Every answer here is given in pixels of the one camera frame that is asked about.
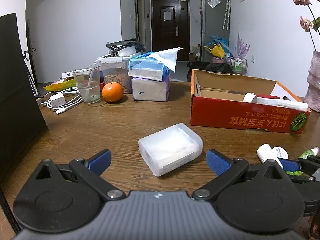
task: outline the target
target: orange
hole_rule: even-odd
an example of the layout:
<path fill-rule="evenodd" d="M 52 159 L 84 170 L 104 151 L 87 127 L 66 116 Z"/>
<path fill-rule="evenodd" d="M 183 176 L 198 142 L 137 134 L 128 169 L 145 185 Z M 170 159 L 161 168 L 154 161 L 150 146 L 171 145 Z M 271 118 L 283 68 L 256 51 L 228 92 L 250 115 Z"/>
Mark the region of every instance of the orange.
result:
<path fill-rule="evenodd" d="M 107 102 L 116 102 L 119 101 L 123 96 L 123 88 L 119 83 L 112 82 L 106 84 L 102 89 L 102 97 Z"/>

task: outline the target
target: refrigerator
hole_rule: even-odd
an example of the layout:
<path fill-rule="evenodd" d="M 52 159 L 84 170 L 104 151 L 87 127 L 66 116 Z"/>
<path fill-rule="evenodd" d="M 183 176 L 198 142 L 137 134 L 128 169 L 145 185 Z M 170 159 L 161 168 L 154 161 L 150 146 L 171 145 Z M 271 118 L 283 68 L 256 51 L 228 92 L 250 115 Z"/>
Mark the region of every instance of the refrigerator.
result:
<path fill-rule="evenodd" d="M 210 54 L 204 46 L 212 42 L 210 36 L 219 36 L 225 38 L 229 42 L 230 26 L 227 30 L 226 26 L 223 29 L 224 16 L 226 11 L 226 3 L 228 0 L 221 2 L 212 8 L 208 1 L 201 0 L 201 46 L 200 46 L 200 61 L 212 62 L 212 54 Z"/>

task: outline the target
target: pink vase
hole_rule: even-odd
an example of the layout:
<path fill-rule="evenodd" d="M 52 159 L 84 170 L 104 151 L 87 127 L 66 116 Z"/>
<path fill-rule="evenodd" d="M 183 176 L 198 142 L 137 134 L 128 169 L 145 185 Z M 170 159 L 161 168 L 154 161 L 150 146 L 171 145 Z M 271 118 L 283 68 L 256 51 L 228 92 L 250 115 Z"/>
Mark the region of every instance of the pink vase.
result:
<path fill-rule="evenodd" d="M 320 52 L 318 51 L 313 52 L 307 81 L 309 87 L 304 102 L 312 110 L 320 112 Z"/>

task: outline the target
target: flower stem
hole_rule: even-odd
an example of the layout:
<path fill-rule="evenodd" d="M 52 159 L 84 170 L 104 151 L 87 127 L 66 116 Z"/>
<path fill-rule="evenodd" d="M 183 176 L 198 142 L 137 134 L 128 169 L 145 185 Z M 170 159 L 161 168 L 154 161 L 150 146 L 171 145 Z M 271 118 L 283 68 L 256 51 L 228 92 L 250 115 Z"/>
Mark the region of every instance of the flower stem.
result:
<path fill-rule="evenodd" d="M 308 8 L 309 8 L 309 10 L 310 10 L 310 12 L 311 12 L 311 14 L 312 14 L 312 16 L 313 16 L 314 20 L 315 20 L 315 25 L 316 25 L 316 28 L 318 29 L 318 33 L 319 33 L 319 35 L 320 35 L 320 31 L 319 31 L 319 27 L 318 27 L 318 24 L 317 24 L 317 20 L 316 20 L 316 18 L 315 18 L 315 16 L 314 16 L 314 14 L 313 14 L 313 12 L 312 12 L 312 10 L 311 10 L 310 6 L 309 6 L 309 5 L 307 5 L 307 6 L 308 6 Z"/>
<path fill-rule="evenodd" d="M 313 46 L 315 47 L 315 51 L 317 51 L 316 46 L 315 46 L 315 43 L 314 43 L 313 38 L 312 38 L 311 31 L 309 31 L 309 32 L 310 32 L 310 36 L 311 36 L 311 40 L 312 40 Z"/>

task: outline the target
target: tripod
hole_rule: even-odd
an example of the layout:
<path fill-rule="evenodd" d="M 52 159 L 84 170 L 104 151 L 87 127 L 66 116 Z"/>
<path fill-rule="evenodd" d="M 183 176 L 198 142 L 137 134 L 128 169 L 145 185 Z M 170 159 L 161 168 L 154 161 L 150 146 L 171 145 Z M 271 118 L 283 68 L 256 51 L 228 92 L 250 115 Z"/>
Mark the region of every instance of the tripod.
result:
<path fill-rule="evenodd" d="M 27 58 L 27 53 L 28 53 L 28 51 L 26 50 L 24 52 L 23 59 L 26 59 L 27 61 L 29 61 L 29 59 Z M 30 81 L 30 85 L 31 85 L 31 89 L 33 91 L 33 94 L 35 95 L 36 98 L 42 98 L 42 96 L 40 95 L 38 89 L 36 88 L 35 81 L 34 81 L 32 75 L 30 73 L 30 70 L 29 70 L 27 64 L 25 64 L 25 65 L 26 65 L 26 68 L 27 68 L 27 71 L 28 71 L 29 81 Z"/>

